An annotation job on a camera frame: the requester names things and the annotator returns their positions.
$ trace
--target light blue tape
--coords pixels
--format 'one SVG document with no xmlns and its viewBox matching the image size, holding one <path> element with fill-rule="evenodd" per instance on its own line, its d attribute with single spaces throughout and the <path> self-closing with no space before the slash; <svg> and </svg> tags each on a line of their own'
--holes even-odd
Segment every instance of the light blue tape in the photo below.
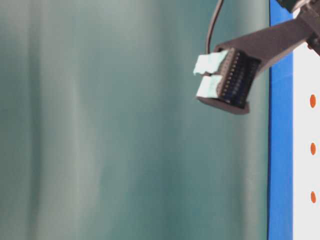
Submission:
<svg viewBox="0 0 320 240">
<path fill-rule="evenodd" d="M 217 98 L 217 87 L 221 79 L 221 75 L 204 76 L 196 96 L 202 98 Z"/>
<path fill-rule="evenodd" d="M 195 68 L 193 70 L 193 74 L 204 74 L 205 72 L 209 74 L 215 73 L 222 61 L 227 56 L 228 52 L 228 50 L 223 50 L 206 55 L 199 55 L 198 60 L 195 64 Z"/>
</svg>

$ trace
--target blue strip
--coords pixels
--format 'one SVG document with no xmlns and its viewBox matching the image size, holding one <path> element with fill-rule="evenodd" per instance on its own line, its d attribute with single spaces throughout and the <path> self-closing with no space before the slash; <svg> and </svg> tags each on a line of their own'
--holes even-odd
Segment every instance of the blue strip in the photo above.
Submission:
<svg viewBox="0 0 320 240">
<path fill-rule="evenodd" d="M 292 19 L 270 0 L 270 25 Z M 293 239 L 293 55 L 270 69 L 268 240 Z"/>
</svg>

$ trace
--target green fabric backdrop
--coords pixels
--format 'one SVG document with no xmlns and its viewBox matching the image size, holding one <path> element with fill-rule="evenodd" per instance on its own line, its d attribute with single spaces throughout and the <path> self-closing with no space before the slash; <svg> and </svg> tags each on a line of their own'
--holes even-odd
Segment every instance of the green fabric backdrop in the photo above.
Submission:
<svg viewBox="0 0 320 240">
<path fill-rule="evenodd" d="M 268 73 L 195 99 L 216 0 L 0 1 L 0 239 L 267 238 Z M 226 0 L 213 42 L 269 24 Z"/>
</svg>

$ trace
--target orange dot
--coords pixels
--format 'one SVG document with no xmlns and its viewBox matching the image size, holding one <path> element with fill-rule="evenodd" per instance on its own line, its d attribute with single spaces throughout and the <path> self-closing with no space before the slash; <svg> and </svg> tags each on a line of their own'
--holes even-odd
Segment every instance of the orange dot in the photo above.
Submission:
<svg viewBox="0 0 320 240">
<path fill-rule="evenodd" d="M 312 155 L 316 154 L 316 145 L 314 143 L 311 143 L 310 150 Z"/>
<path fill-rule="evenodd" d="M 316 201 L 317 201 L 317 198 L 316 198 L 316 194 L 315 194 L 315 192 L 313 191 L 313 192 L 311 192 L 311 201 L 315 204 L 316 203 Z"/>
<path fill-rule="evenodd" d="M 317 99 L 316 99 L 316 96 L 314 94 L 311 95 L 310 97 L 310 106 L 312 108 L 314 108 L 317 104 Z"/>
</svg>

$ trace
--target wire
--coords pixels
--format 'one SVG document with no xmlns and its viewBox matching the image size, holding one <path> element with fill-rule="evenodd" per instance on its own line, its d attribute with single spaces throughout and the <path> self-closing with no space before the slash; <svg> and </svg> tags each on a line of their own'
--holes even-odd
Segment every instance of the wire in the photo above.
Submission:
<svg viewBox="0 0 320 240">
<path fill-rule="evenodd" d="M 211 38 L 212 38 L 212 35 L 213 35 L 213 32 L 214 32 L 214 28 L 215 28 L 215 25 L 216 25 L 216 21 L 218 19 L 218 16 L 219 16 L 219 13 L 220 13 L 220 10 L 221 10 L 223 4 L 224 4 L 224 0 L 218 0 L 218 2 L 216 4 L 216 7 L 215 7 L 215 10 L 214 10 L 214 13 L 212 15 L 212 18 L 211 18 L 211 21 L 210 21 L 210 25 L 209 25 L 209 29 L 208 29 L 208 34 L 206 36 L 206 43 L 205 43 L 205 53 L 206 54 L 210 54 Z"/>
</svg>

